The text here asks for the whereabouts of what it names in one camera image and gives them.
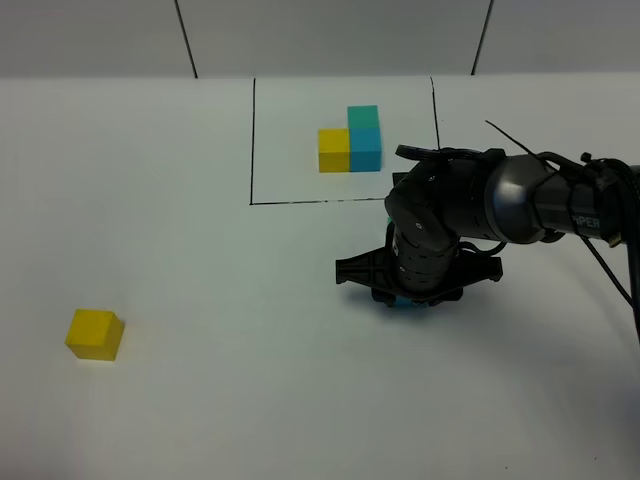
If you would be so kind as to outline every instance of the white wall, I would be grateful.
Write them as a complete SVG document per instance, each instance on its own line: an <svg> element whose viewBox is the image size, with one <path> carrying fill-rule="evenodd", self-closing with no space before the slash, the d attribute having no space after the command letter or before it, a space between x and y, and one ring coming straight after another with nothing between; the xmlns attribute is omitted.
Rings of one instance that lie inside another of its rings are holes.
<svg viewBox="0 0 640 480"><path fill-rule="evenodd" d="M191 76L172 0L2 0L0 76Z"/></svg>
<svg viewBox="0 0 640 480"><path fill-rule="evenodd" d="M200 75L471 72L489 1L181 0Z"/></svg>
<svg viewBox="0 0 640 480"><path fill-rule="evenodd" d="M477 73L640 70L640 3L495 0Z"/></svg>

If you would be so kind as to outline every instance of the white table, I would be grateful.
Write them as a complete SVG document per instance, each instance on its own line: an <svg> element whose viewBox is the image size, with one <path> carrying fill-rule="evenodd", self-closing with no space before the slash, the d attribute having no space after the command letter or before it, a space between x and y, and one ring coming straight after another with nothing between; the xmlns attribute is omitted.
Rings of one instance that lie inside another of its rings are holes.
<svg viewBox="0 0 640 480"><path fill-rule="evenodd" d="M517 152L490 118L632 161L639 79L436 78L441 140ZM5 81L0 105L0 477L637 478L640 348L579 241L389 310L334 285L382 202L249 205L250 79ZM126 322L115 363L64 346L81 307Z"/></svg>

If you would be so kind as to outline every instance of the stacked cubes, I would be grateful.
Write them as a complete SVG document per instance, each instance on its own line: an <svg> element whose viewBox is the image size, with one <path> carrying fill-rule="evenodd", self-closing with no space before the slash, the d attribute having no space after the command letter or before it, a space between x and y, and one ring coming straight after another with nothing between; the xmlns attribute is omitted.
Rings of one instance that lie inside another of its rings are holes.
<svg viewBox="0 0 640 480"><path fill-rule="evenodd" d="M378 107L348 107L349 128L318 131L320 172L379 172L382 140Z"/></svg>

